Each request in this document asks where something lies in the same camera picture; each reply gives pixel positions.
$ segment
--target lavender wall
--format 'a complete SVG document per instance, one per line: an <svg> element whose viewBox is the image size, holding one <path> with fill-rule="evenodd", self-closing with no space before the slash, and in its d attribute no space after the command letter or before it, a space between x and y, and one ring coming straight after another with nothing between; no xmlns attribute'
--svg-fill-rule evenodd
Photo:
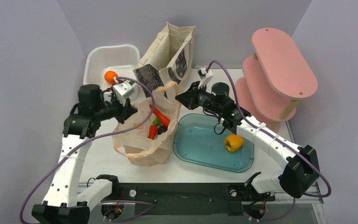
<svg viewBox="0 0 358 224"><path fill-rule="evenodd" d="M293 34L311 0L57 0L87 55L105 45L133 44L143 55L166 22L196 26L193 64L213 59L241 68L254 53L253 32Z"/></svg>
<svg viewBox="0 0 358 224"><path fill-rule="evenodd" d="M358 224L358 1L313 0L293 38L319 81L290 121L293 135L317 149L332 184L329 223Z"/></svg>
<svg viewBox="0 0 358 224"><path fill-rule="evenodd" d="M19 223L22 201L57 163L84 64L55 0L0 0L0 224ZM27 221L49 182L31 198Z"/></svg>

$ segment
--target orange ball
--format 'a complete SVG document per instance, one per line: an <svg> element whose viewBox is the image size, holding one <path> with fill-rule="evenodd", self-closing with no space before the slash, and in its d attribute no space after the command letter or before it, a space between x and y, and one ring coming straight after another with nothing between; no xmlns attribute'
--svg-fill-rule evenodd
<svg viewBox="0 0 358 224"><path fill-rule="evenodd" d="M107 71L105 73L105 81L108 82L109 84L116 83L115 77L117 77L117 73L115 73L114 71Z"/></svg>

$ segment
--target white plastic basket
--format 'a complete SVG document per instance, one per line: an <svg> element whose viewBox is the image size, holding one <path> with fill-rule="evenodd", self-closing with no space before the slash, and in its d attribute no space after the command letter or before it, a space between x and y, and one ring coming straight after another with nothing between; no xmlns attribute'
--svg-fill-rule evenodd
<svg viewBox="0 0 358 224"><path fill-rule="evenodd" d="M83 85L97 84L102 90L110 87L104 79L107 71L111 70L118 76L136 79L132 69L135 68L140 59L137 47L129 44L119 46L99 47L92 50L86 62L84 70ZM131 95L130 100L133 102L138 98L140 86L133 84L135 93ZM105 100L110 100L108 92L104 94Z"/></svg>

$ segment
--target screw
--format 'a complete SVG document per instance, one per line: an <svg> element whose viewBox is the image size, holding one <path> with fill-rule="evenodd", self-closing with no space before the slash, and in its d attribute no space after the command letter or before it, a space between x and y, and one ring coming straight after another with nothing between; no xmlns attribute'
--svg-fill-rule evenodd
<svg viewBox="0 0 358 224"><path fill-rule="evenodd" d="M130 197L135 197L137 195L136 190L130 190Z"/></svg>

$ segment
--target blue plastic tray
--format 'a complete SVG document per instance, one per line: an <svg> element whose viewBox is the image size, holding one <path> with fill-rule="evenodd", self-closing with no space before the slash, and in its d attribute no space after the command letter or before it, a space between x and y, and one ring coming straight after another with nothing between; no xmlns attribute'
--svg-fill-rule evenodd
<svg viewBox="0 0 358 224"><path fill-rule="evenodd" d="M217 135L213 127L218 123L215 117L188 114L179 121L173 140L173 151L180 159L207 167L232 172L244 172L253 164L254 144L245 139L236 152L229 152L224 139L232 133L226 130Z"/></svg>

